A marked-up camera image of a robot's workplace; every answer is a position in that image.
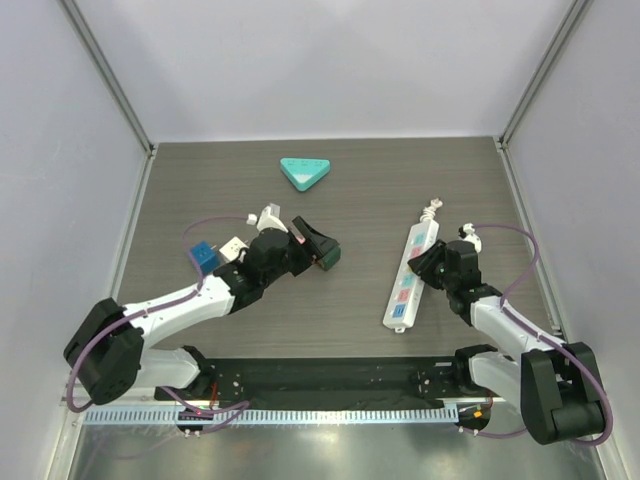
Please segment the teal triangular socket adapter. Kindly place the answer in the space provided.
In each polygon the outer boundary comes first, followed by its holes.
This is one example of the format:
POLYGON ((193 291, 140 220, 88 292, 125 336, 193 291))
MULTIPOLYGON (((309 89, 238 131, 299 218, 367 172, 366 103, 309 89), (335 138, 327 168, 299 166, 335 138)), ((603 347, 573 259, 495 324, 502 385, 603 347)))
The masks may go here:
POLYGON ((323 179, 331 170, 327 159, 282 158, 280 169, 299 192, 305 192, 323 179))

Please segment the white power strip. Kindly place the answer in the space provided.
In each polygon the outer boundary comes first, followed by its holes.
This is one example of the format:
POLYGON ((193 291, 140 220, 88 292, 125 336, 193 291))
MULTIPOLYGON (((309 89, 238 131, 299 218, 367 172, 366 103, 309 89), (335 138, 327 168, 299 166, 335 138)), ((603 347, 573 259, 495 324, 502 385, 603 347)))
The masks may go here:
POLYGON ((414 224, 409 230, 382 318, 383 325, 396 334, 413 327, 424 290, 424 282, 412 272, 408 262, 435 243, 438 231, 439 224, 435 219, 414 224))

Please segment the pink cube plug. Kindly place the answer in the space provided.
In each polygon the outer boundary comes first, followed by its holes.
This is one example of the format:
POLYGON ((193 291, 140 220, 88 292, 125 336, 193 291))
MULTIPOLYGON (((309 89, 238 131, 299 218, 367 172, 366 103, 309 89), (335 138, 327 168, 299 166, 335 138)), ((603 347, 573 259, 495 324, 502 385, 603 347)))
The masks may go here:
POLYGON ((304 244, 306 242, 304 235, 295 226, 291 227, 290 231, 294 234, 300 244, 304 244))

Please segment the blue cube plug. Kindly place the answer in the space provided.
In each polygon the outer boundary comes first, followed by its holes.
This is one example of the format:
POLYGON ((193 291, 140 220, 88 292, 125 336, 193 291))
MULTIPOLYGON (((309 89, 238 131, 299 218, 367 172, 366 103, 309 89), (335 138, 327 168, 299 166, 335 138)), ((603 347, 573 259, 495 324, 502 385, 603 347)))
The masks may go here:
POLYGON ((203 275, 212 273, 220 265, 220 260, 214 248, 206 241, 201 241, 192 246, 189 249, 189 253, 203 275))

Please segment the white cube plug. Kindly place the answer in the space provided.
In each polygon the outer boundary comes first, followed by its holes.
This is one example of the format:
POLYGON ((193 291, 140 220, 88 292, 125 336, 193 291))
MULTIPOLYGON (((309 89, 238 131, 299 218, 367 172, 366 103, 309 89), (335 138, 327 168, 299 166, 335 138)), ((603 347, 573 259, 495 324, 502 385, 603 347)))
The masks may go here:
POLYGON ((222 247, 219 248, 219 254, 226 263, 234 261, 242 262, 249 246, 239 237, 234 236, 222 247))

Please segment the dark green cube plug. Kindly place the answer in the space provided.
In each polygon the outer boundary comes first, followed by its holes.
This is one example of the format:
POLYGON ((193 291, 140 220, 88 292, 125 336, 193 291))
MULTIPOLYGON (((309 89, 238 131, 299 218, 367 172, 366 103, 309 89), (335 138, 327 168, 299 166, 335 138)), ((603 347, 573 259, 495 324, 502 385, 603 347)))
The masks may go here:
POLYGON ((317 264, 322 270, 329 271, 340 261, 341 255, 341 247, 334 246, 317 260, 317 264))

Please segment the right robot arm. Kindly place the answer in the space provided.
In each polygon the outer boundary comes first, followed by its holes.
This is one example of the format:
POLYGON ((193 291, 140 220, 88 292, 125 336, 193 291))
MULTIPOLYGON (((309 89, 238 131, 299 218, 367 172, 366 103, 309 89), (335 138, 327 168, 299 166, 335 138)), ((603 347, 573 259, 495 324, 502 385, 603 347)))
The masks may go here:
POLYGON ((467 241, 438 240, 408 262, 426 285, 445 292, 454 314, 494 342, 456 351, 453 388, 466 396, 482 388, 497 394, 518 409, 540 445, 603 444, 613 413, 594 352, 549 335, 512 309, 504 293, 483 281, 478 257, 467 241))

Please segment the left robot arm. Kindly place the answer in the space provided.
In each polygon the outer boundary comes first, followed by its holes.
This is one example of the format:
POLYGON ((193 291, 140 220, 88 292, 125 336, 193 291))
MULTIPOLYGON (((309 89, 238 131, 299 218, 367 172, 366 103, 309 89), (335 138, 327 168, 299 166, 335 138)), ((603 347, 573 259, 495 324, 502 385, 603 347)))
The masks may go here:
POLYGON ((313 265, 331 269, 340 259, 339 242, 302 217, 287 228, 275 215, 251 215, 256 237, 234 237, 218 250, 200 243, 187 252, 195 284, 139 303, 97 302, 64 349, 71 368, 66 402, 81 385, 92 405, 106 405, 134 388, 152 388, 158 400, 176 395, 204 400, 217 385, 214 367, 194 346, 160 350, 164 339, 206 320, 234 314, 263 297, 286 274, 298 276, 313 265))

